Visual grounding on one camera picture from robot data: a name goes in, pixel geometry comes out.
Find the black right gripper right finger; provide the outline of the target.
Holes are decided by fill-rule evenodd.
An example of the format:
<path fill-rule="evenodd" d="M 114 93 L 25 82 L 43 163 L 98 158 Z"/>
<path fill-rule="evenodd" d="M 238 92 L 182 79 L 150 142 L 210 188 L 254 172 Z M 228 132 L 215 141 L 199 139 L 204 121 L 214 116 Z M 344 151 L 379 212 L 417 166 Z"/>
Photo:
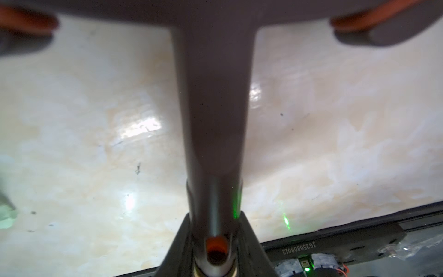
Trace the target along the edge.
<path fill-rule="evenodd" d="M 239 217 L 237 240 L 239 277 L 278 276 L 244 212 Z"/>

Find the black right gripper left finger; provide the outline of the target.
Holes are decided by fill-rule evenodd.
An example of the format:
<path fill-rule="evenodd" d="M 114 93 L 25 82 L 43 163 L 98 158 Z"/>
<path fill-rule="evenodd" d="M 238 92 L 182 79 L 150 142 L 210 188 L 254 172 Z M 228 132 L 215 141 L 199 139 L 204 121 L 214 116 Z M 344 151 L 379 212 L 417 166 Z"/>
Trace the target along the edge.
<path fill-rule="evenodd" d="M 191 277 L 192 276 L 192 234 L 188 214 L 176 234 L 171 247 L 155 277 Z"/>

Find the dark brown hand brush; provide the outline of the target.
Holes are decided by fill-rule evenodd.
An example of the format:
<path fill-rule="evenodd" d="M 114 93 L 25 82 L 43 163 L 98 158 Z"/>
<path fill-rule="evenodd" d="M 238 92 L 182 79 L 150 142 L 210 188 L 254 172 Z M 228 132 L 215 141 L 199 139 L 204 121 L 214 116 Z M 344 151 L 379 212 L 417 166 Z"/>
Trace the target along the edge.
<path fill-rule="evenodd" d="M 392 46 L 443 15 L 441 1 L 2 1 L 1 55 L 53 39 L 57 13 L 168 28 L 188 180 L 191 277 L 238 277 L 242 163 L 260 28 L 327 18 L 347 45 Z"/>

